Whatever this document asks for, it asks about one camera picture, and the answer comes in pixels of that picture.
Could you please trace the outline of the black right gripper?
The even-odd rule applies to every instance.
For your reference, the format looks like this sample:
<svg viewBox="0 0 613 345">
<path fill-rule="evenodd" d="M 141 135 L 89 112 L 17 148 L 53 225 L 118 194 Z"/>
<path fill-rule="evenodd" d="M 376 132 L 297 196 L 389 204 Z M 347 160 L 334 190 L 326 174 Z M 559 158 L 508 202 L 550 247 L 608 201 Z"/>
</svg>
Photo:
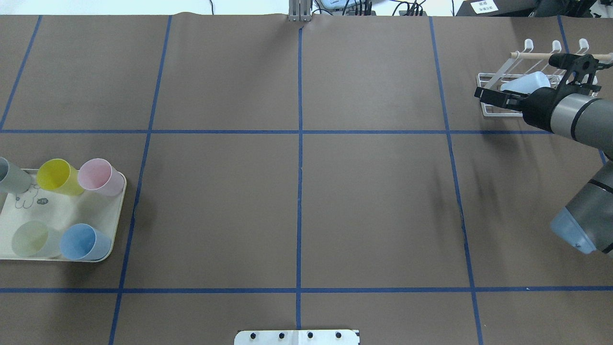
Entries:
<svg viewBox="0 0 613 345">
<path fill-rule="evenodd" d="M 524 122 L 530 126 L 549 126 L 554 108 L 563 98 L 572 94 L 589 96 L 602 89 L 595 83 L 595 77 L 603 64 L 593 55 L 556 53 L 549 58 L 549 64 L 565 71 L 556 88 L 541 87 L 527 96 L 477 87 L 474 97 L 485 105 L 522 112 Z"/>
</svg>

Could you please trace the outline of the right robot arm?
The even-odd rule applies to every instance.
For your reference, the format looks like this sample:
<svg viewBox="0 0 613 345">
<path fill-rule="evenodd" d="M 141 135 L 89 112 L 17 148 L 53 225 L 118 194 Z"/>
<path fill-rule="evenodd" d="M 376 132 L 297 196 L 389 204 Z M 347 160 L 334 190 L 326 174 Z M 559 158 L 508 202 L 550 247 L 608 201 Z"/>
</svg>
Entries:
<svg viewBox="0 0 613 345">
<path fill-rule="evenodd" d="M 600 96 L 599 72 L 612 68 L 612 59 L 589 53 L 512 54 L 509 65 L 520 58 L 541 59 L 561 71 L 554 81 L 542 72 L 501 81 L 504 69 L 474 97 L 500 110 L 517 112 L 525 124 L 555 136 L 571 170 L 585 183 L 552 217 L 550 230 L 582 254 L 612 257 L 612 101 Z"/>
</svg>

